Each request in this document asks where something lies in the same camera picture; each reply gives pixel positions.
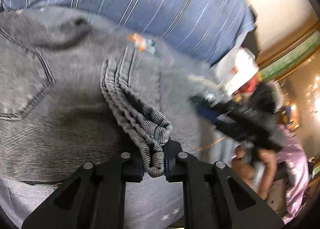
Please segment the grey denim pants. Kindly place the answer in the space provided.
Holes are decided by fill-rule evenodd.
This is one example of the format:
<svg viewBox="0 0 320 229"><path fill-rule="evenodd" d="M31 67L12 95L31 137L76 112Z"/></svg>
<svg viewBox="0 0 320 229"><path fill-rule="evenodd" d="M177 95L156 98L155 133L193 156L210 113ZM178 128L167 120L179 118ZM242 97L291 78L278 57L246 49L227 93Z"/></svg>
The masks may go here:
<svg viewBox="0 0 320 229"><path fill-rule="evenodd" d="M212 68L158 42L140 52L102 16L47 7L1 12L1 175L60 181L132 146L110 104L146 102L166 136L197 154L213 138L190 101L213 92Z"/></svg>

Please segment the grey patterned bed sheet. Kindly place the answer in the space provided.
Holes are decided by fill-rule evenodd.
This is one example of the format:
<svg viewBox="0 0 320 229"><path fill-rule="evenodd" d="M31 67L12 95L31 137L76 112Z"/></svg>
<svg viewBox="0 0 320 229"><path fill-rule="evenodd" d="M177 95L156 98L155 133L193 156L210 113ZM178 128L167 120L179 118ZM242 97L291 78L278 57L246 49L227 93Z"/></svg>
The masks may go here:
<svg viewBox="0 0 320 229"><path fill-rule="evenodd" d="M223 161L231 165L235 156L235 140L216 132L206 139L196 156L203 162ZM34 211L58 185L34 185L1 177L1 208L10 222L21 228ZM125 192L125 228L167 228L183 215L181 183L168 183L164 176L144 176L141 183L129 183Z"/></svg>

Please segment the blue plaid pillow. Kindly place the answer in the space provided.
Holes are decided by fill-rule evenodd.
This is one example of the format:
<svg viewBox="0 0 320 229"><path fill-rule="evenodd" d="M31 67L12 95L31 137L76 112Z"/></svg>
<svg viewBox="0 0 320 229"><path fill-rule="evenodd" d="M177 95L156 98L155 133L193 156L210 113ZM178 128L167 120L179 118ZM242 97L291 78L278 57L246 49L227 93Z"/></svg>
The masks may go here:
<svg viewBox="0 0 320 229"><path fill-rule="evenodd" d="M215 64L254 29L245 0L1 0L6 9L61 6L104 16Z"/></svg>

